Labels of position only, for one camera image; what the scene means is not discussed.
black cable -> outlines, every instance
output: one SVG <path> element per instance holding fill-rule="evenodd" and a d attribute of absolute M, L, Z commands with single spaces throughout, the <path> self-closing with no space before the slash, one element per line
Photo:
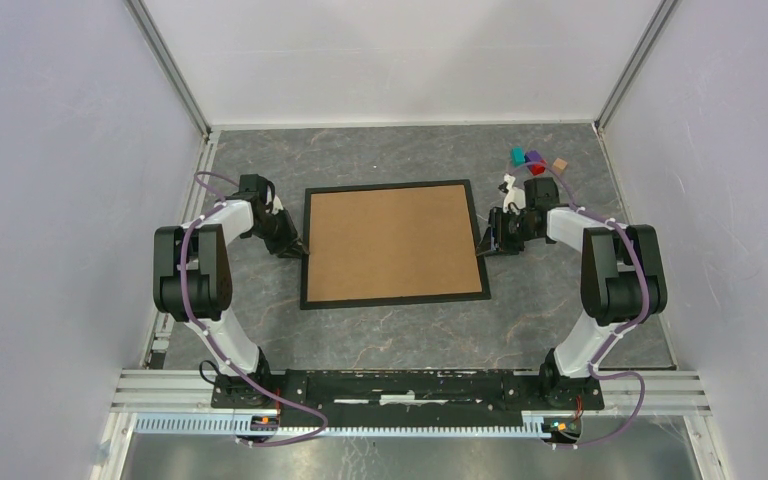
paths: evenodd
<path fill-rule="evenodd" d="M 211 368 L 213 368 L 213 371 L 216 372 L 216 375 L 219 375 L 219 367 L 217 367 L 216 364 L 211 362 L 210 360 L 202 360 L 201 363 L 199 363 L 199 375 L 201 375 L 201 379 L 204 380 L 205 382 L 211 384 L 211 385 L 216 385 L 216 382 L 211 382 L 210 379 L 207 378 L 204 375 L 204 364 L 205 363 L 210 365 Z"/>

gray floor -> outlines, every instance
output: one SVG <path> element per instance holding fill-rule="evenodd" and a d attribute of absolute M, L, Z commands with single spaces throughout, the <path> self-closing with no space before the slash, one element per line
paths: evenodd
<path fill-rule="evenodd" d="M 621 420 L 584 420 L 596 438 Z M 123 479 L 663 479 L 701 476 L 680 417 L 640 418 L 620 437 L 575 452 L 528 439 L 321 438 L 249 449 L 230 437 L 136 435 Z"/>
<path fill-rule="evenodd" d="M 269 178 L 300 228 L 308 187 L 468 178 L 483 231 L 517 145 L 567 160 L 564 177 L 578 200 L 623 217 L 585 124 L 228 131 L 213 170 Z M 487 260 L 492 300 L 337 310 L 299 310 L 299 262 L 272 258 L 259 240 L 237 241 L 229 255 L 232 307 L 275 369 L 536 368 L 581 312 L 579 255 L 539 241 L 518 257 Z M 165 368 L 191 369 L 205 358 L 191 331 L 173 330 Z M 603 364 L 671 366 L 658 319 L 627 335 Z"/>

purple cable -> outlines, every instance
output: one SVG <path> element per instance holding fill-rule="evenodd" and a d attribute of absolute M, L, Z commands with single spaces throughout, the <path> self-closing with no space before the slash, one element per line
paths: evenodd
<path fill-rule="evenodd" d="M 619 224 L 617 224 L 611 219 L 607 219 L 595 213 L 588 212 L 584 207 L 579 206 L 575 201 L 575 197 L 573 196 L 572 189 L 570 188 L 570 186 L 564 181 L 564 179 L 561 178 L 561 175 L 558 174 L 558 172 L 556 172 L 555 169 L 552 168 L 551 166 L 541 162 L 526 162 L 520 168 L 526 167 L 529 165 L 541 165 L 546 169 L 547 172 L 554 175 L 555 179 L 558 180 L 558 183 L 561 184 L 561 186 L 564 188 L 564 191 L 567 193 L 567 196 L 569 197 L 569 200 L 570 200 L 569 201 L 570 208 L 572 208 L 573 211 L 575 211 L 579 215 L 585 216 L 597 222 L 604 223 L 605 225 L 608 225 L 609 227 L 613 228 L 614 231 L 617 232 L 617 234 L 620 236 L 620 239 L 623 242 L 623 245 L 625 245 L 625 248 L 629 253 L 629 257 L 631 257 L 631 263 L 632 265 L 634 265 L 634 272 L 637 274 L 637 281 L 640 283 L 641 297 L 643 297 L 642 298 L 643 306 L 640 309 L 640 313 L 637 315 L 637 317 L 614 329 L 614 331 L 611 332 L 611 334 L 608 336 L 605 342 L 602 343 L 602 346 L 599 347 L 599 350 L 596 351 L 596 353 L 593 355 L 593 358 L 590 359 L 590 362 L 587 365 L 587 371 L 590 373 L 590 376 L 592 376 L 597 380 L 614 380 L 622 377 L 635 377 L 637 381 L 640 382 L 640 397 L 637 399 L 637 404 L 634 406 L 634 410 L 632 410 L 631 415 L 629 415 L 626 421 L 623 422 L 620 428 L 609 433 L 608 435 L 605 435 L 604 437 L 597 438 L 595 440 L 590 440 L 584 443 L 578 443 L 575 445 L 566 445 L 566 444 L 557 444 L 557 443 L 553 444 L 555 448 L 560 448 L 563 450 L 576 450 L 581 447 L 598 445 L 600 443 L 606 442 L 622 434 L 623 432 L 628 430 L 628 427 L 631 426 L 631 422 L 633 422 L 634 419 L 637 418 L 637 415 L 640 413 L 640 409 L 643 408 L 643 398 L 646 396 L 646 382 L 643 380 L 642 375 L 632 371 L 617 372 L 609 375 L 602 375 L 596 371 L 593 365 L 596 363 L 599 363 L 599 361 L 605 355 L 605 352 L 607 352 L 614 345 L 614 342 L 616 342 L 617 339 L 619 339 L 618 334 L 622 334 L 622 332 L 637 326 L 638 324 L 640 324 L 640 322 L 642 322 L 643 320 L 646 319 L 646 317 L 649 316 L 649 306 L 650 306 L 649 288 L 646 286 L 646 277 L 643 274 L 643 267 L 640 265 L 640 259 L 637 258 L 637 253 L 634 251 L 634 244 L 631 242 L 631 239 L 628 238 L 628 235 L 626 235 L 625 231 L 623 231 L 623 229 L 619 226 Z"/>
<path fill-rule="evenodd" d="M 195 174 L 196 182 L 199 185 L 201 185 L 201 186 L 203 186 L 205 188 L 208 188 L 208 186 L 207 186 L 207 184 L 202 183 L 201 179 L 198 178 L 199 175 L 212 175 L 212 176 L 221 178 L 221 179 L 223 179 L 223 180 L 225 180 L 225 181 L 227 181 L 229 183 L 237 185 L 237 183 L 234 182 L 233 180 L 231 180 L 230 178 L 222 176 L 222 175 L 219 175 L 219 174 L 215 174 L 215 173 L 212 173 L 212 172 L 196 172 L 196 174 Z M 205 332 L 205 333 L 207 333 L 207 327 L 205 326 L 205 324 L 203 322 L 201 322 L 199 319 L 197 319 L 195 313 L 193 313 L 193 307 L 190 304 L 189 292 L 187 292 L 187 249 L 188 249 L 188 247 L 190 245 L 190 238 L 193 236 L 193 232 L 195 231 L 196 227 L 201 225 L 201 223 L 204 222 L 204 220 L 210 218 L 211 215 L 214 215 L 217 212 L 219 212 L 220 210 L 222 210 L 223 208 L 225 208 L 225 205 L 224 205 L 225 196 L 221 192 L 216 190 L 216 189 L 208 188 L 208 190 L 210 190 L 211 193 L 213 193 L 214 195 L 219 197 L 219 201 L 221 203 L 217 203 L 216 205 L 214 205 L 213 208 L 211 208 L 206 213 L 202 214 L 197 219 L 195 219 L 192 223 L 190 223 L 190 226 L 187 228 L 186 233 L 184 233 L 184 240 L 181 242 L 181 262 L 180 262 L 180 270 L 181 270 L 181 297 L 183 298 L 184 311 L 187 313 L 187 318 L 189 318 L 189 320 L 191 322 L 193 322 L 193 324 L 195 326 L 197 326 L 199 328 L 199 330 L 201 330 L 202 332 Z M 252 388 L 257 390 L 261 394 L 266 395 L 267 397 L 271 398 L 272 400 L 278 402 L 279 404 L 283 403 L 284 405 L 293 407 L 293 408 L 295 408 L 297 410 L 301 410 L 301 411 L 303 411 L 305 413 L 309 413 L 311 415 L 314 415 L 314 416 L 319 417 L 320 419 L 322 419 L 322 425 L 320 427 L 318 427 L 316 430 L 312 431 L 312 432 L 308 432 L 308 433 L 305 433 L 305 434 L 302 434 L 302 435 L 299 435 L 299 436 L 296 436 L 296 437 L 292 437 L 292 438 L 287 438 L 287 439 L 284 439 L 284 440 L 278 440 L 278 441 L 275 441 L 275 442 L 269 442 L 269 443 L 250 443 L 249 444 L 250 446 L 252 446 L 252 447 L 280 447 L 280 446 L 283 446 L 283 445 L 292 445 L 294 443 L 299 443 L 299 442 L 304 442 L 305 440 L 309 440 L 309 439 L 313 438 L 314 436 L 322 433 L 326 428 L 328 428 L 328 417 L 326 417 L 324 414 L 322 414 L 321 412 L 319 412 L 317 410 L 314 410 L 314 409 L 312 409 L 310 407 L 306 407 L 306 406 L 301 405 L 299 403 L 287 400 L 285 398 L 281 398 L 278 395 L 270 392 L 269 390 L 261 387 L 260 385 L 257 384 L 257 382 L 255 382 L 254 380 L 249 378 L 249 376 L 246 375 L 246 373 L 243 372 L 243 370 L 240 367 L 238 367 L 236 364 L 234 364 L 234 362 L 231 361 L 231 359 L 229 359 L 227 355 L 225 355 L 225 353 L 222 351 L 222 349 L 219 347 L 219 345 L 216 343 L 216 341 L 213 339 L 213 337 L 211 337 L 210 335 L 205 335 L 205 338 L 207 339 L 207 343 L 210 344 L 210 347 L 213 349 L 214 353 L 216 353 L 216 356 L 219 358 L 219 360 L 222 363 L 224 363 L 225 365 L 227 365 L 228 367 L 230 367 L 231 370 L 234 371 L 234 373 L 239 375 Z"/>

